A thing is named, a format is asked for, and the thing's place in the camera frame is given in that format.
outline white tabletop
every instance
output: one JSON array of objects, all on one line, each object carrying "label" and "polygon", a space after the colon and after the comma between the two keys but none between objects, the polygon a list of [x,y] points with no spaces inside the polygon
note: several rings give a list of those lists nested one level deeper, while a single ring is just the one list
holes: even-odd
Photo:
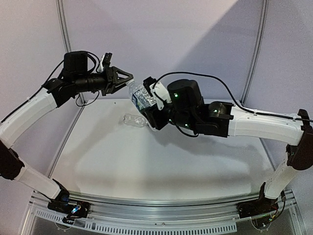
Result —
[{"label": "white tabletop", "polygon": [[85,107],[52,178],[81,193],[176,200],[258,192],[273,172],[258,138],[189,138],[172,125],[153,132],[123,124],[126,113],[138,111],[125,99]]}]

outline water bottle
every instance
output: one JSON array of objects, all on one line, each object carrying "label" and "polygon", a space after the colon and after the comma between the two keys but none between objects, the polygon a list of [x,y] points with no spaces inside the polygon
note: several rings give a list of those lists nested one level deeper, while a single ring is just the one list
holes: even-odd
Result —
[{"label": "water bottle", "polygon": [[144,127],[148,125],[147,120],[143,116],[125,114],[123,123],[128,126]]},{"label": "water bottle", "polygon": [[142,84],[136,83],[133,79],[126,83],[126,85],[129,87],[129,98],[139,111],[156,104],[156,99],[149,95]]}]

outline white wall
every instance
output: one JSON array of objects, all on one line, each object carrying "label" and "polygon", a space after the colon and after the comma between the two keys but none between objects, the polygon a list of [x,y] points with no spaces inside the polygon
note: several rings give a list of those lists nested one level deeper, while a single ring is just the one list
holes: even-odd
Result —
[{"label": "white wall", "polygon": [[[73,50],[112,52],[112,65],[138,82],[169,71],[215,75],[236,98],[246,82],[261,9],[261,0],[65,1]],[[178,78],[186,76],[166,77],[164,84]],[[196,80],[205,98],[229,99],[217,81]],[[127,89],[113,97],[127,98]]]},{"label": "white wall", "polygon": [[[31,96],[65,52],[55,0],[1,2],[0,118]],[[68,102],[42,118],[17,141],[19,156],[41,173],[55,157],[78,109]],[[0,234],[17,235],[32,190],[0,178]]]},{"label": "white wall", "polygon": [[[260,57],[247,107],[281,113],[306,109],[313,118],[313,2],[269,1]],[[285,157],[284,143],[266,140],[277,166]],[[308,234],[313,234],[313,168],[293,180],[293,189]]]}]

